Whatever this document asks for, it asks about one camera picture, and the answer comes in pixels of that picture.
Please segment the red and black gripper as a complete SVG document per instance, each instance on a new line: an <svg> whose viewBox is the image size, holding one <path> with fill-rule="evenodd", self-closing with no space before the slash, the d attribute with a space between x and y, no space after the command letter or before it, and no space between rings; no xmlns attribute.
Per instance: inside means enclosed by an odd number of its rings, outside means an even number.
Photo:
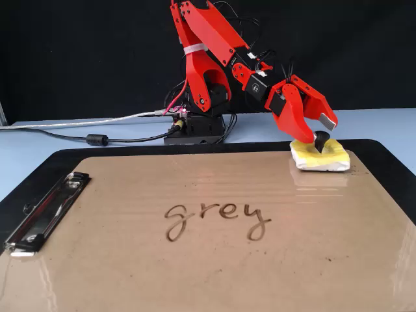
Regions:
<svg viewBox="0 0 416 312"><path fill-rule="evenodd" d="M306 96L304 104L302 94ZM330 131L338 124L338 119L326 98L295 75L270 89L265 108L277 116L276 124L279 130L305 144L314 143L315 134L306 124L304 117L318 120Z"/></svg>

